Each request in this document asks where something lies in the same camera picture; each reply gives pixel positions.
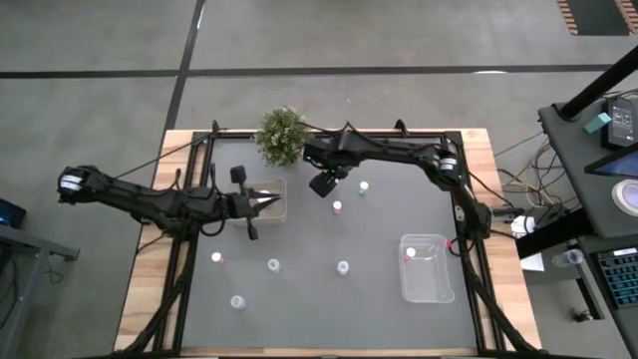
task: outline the gray tabletop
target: gray tabletop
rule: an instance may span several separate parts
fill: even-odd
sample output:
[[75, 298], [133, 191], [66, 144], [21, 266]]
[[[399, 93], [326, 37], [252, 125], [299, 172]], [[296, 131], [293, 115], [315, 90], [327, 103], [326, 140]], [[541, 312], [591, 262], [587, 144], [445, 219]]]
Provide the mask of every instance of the gray tabletop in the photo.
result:
[[[638, 219], [621, 211], [611, 198], [611, 189], [624, 179], [588, 175], [584, 171], [585, 166], [611, 154], [611, 151], [600, 147], [600, 133], [590, 135], [583, 130], [585, 124], [601, 111], [600, 103], [594, 104], [581, 113], [580, 121], [576, 123], [563, 121], [551, 107], [538, 113], [598, 236], [604, 240], [613, 239], [618, 245], [622, 245], [620, 241], [624, 240], [635, 243], [638, 240]], [[604, 249], [609, 243], [599, 241], [594, 245]]]
[[[363, 162], [326, 198], [308, 187], [318, 171], [297, 163], [266, 168], [250, 141], [215, 141], [219, 187], [228, 170], [244, 165], [248, 182], [284, 178], [287, 218], [258, 226], [227, 224], [218, 237], [198, 240], [183, 347], [297, 347], [357, 349], [473, 348], [476, 335], [460, 261], [444, 249], [456, 298], [416, 304], [401, 295], [398, 246], [407, 233], [455, 236], [452, 201], [416, 167]], [[370, 189], [358, 194], [359, 182]], [[332, 202], [343, 202], [340, 215]], [[225, 263], [211, 260], [220, 252]], [[276, 258], [275, 274], [267, 261]], [[337, 262], [350, 271], [339, 276]], [[243, 310], [230, 306], [241, 295]]]

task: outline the light blue object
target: light blue object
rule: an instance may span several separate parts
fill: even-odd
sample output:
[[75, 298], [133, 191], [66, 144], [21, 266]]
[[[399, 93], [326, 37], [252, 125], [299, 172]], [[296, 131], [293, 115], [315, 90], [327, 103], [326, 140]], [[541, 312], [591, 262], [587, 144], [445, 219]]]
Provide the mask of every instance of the light blue object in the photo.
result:
[[596, 131], [602, 129], [603, 126], [609, 124], [611, 118], [609, 115], [602, 113], [596, 116], [593, 120], [591, 120], [587, 125], [585, 125], [585, 131], [589, 134], [593, 134]]

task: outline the gray concrete floor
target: gray concrete floor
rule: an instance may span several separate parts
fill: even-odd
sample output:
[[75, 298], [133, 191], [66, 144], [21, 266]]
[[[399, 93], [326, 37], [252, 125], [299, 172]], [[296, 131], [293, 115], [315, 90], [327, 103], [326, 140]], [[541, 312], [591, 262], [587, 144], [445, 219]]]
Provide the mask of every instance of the gray concrete floor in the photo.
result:
[[[0, 0], [0, 71], [177, 69], [194, 0]], [[552, 65], [611, 63], [635, 37], [573, 37], [553, 0], [208, 0], [192, 68]], [[255, 128], [289, 105], [340, 127], [488, 128], [495, 152], [538, 131], [536, 110], [564, 101], [596, 73], [189, 79], [178, 129]], [[0, 80], [0, 197], [29, 210], [26, 228], [82, 247], [54, 262], [65, 281], [46, 287], [20, 356], [107, 354], [119, 323], [139, 226], [98, 204], [57, 204], [64, 166], [109, 174], [153, 158], [174, 79]], [[636, 87], [638, 77], [622, 88]], [[517, 172], [542, 142], [497, 158]], [[149, 183], [152, 169], [129, 180]], [[573, 196], [562, 180], [554, 192]], [[516, 204], [525, 205], [520, 196]], [[573, 324], [574, 283], [528, 287], [543, 346], [623, 358], [610, 320]]]

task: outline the computer monitor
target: computer monitor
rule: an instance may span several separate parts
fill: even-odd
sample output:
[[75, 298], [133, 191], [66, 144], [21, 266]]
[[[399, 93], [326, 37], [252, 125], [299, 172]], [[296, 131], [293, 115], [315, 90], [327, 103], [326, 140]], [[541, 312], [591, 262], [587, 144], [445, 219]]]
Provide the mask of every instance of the computer monitor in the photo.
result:
[[638, 179], [638, 144], [631, 145], [587, 165], [585, 173]]

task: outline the white cap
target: white cap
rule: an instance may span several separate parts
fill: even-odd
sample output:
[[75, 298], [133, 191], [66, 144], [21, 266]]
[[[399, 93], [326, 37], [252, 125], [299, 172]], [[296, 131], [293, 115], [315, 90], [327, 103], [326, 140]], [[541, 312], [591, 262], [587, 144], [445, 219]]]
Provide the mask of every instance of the white cap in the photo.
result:
[[275, 258], [268, 260], [268, 269], [275, 273], [279, 272], [279, 270], [281, 270], [281, 264], [279, 263], [279, 260]]
[[347, 261], [342, 260], [337, 263], [337, 271], [339, 272], [339, 274], [345, 275], [348, 272], [348, 269], [350, 269], [350, 264], [348, 264]]
[[233, 295], [230, 298], [230, 305], [235, 309], [243, 309], [246, 306], [246, 300], [239, 295]]

